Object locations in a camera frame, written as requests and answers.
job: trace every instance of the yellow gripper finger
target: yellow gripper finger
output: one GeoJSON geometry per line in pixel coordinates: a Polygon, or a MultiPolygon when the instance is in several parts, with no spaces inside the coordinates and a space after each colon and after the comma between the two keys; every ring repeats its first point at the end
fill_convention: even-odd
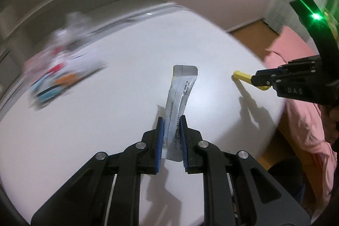
{"type": "MultiPolygon", "coordinates": [[[[252,85],[252,82],[251,82],[252,76],[251,75],[248,75],[248,74],[243,73],[241,71],[234,71],[233,77],[235,79],[242,80],[242,81],[252,85]]],[[[261,90],[268,90],[270,87],[271,86],[257,86],[257,88],[259,88],[261,90]]]]}

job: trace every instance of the plastic bag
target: plastic bag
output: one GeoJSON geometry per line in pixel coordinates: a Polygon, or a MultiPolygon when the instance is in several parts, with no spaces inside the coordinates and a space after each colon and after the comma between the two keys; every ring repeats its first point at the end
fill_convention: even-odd
{"type": "Polygon", "coordinates": [[[45,49],[24,64],[24,82],[40,105],[104,66],[97,50],[77,48],[88,40],[90,19],[79,12],[66,18],[65,28],[53,32],[45,49]]]}

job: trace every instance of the pink cloth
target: pink cloth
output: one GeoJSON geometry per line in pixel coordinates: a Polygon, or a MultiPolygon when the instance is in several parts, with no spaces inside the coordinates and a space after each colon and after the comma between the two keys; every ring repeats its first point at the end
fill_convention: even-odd
{"type": "MultiPolygon", "coordinates": [[[[314,56],[312,49],[289,27],[284,26],[280,36],[267,49],[270,51],[264,63],[275,68],[288,61],[314,56]]],[[[287,99],[286,111],[289,118],[291,136],[296,144],[312,154],[318,154],[323,165],[323,206],[329,202],[333,187],[333,174],[337,166],[337,155],[325,141],[324,131],[317,104],[287,99]]]]}

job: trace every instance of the metal screw head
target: metal screw head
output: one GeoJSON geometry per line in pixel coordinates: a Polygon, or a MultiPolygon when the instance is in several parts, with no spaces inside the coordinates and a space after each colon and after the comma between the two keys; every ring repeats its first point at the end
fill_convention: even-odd
{"type": "Polygon", "coordinates": [[[146,144],[144,142],[138,142],[135,144],[135,147],[137,149],[144,149],[146,147],[146,144]]]}
{"type": "Polygon", "coordinates": [[[240,151],[240,152],[238,153],[238,155],[239,155],[239,157],[242,158],[242,159],[246,159],[246,158],[249,156],[248,152],[247,152],[247,151],[244,151],[244,150],[240,151]]]}
{"type": "Polygon", "coordinates": [[[198,143],[198,146],[199,146],[200,148],[207,148],[207,147],[208,147],[208,142],[207,142],[207,141],[200,141],[200,142],[198,143]]]}
{"type": "Polygon", "coordinates": [[[106,154],[103,153],[103,152],[101,151],[100,153],[97,153],[97,154],[95,155],[95,158],[96,158],[97,160],[104,160],[104,159],[106,158],[106,154]]]}

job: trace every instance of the white table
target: white table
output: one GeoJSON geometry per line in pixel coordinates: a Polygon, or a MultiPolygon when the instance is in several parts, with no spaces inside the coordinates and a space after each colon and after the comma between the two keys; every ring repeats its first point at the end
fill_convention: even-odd
{"type": "MultiPolygon", "coordinates": [[[[122,152],[164,115],[174,65],[195,65],[198,78],[185,115],[188,126],[223,151],[258,157],[273,135],[283,99],[233,82],[260,60],[231,35],[190,11],[160,15],[91,45],[107,68],[37,110],[25,93],[0,122],[0,175],[7,195],[30,221],[43,203],[95,153],[122,152]]],[[[202,175],[163,160],[143,175],[140,225],[203,221],[202,175]]]]}

